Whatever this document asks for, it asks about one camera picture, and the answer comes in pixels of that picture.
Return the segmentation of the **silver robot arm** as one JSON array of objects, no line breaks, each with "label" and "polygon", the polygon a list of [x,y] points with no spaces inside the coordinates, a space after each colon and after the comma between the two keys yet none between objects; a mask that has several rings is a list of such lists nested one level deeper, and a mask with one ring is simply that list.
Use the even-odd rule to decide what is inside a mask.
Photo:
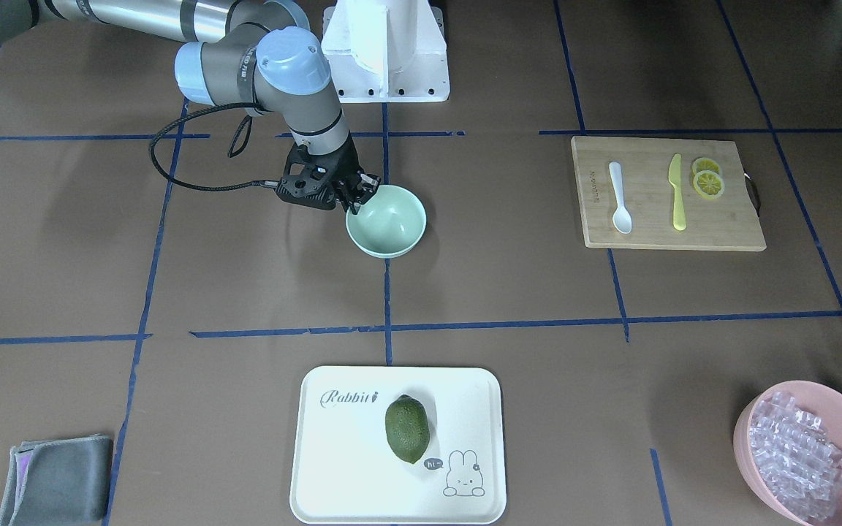
[{"label": "silver robot arm", "polygon": [[0,44],[50,20],[89,20],[181,43],[175,79],[203,110],[242,109],[230,156],[251,120],[281,114],[295,141],[276,180],[251,180],[281,200],[358,214],[380,180],[360,166],[330,63],[293,1],[0,1]]}]

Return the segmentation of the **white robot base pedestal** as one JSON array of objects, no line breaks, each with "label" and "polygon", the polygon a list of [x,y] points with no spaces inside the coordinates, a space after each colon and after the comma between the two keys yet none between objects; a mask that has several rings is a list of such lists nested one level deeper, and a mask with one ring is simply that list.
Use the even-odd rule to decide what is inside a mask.
[{"label": "white robot base pedestal", "polygon": [[338,1],[323,12],[324,56],[344,104],[447,101],[439,1]]}]

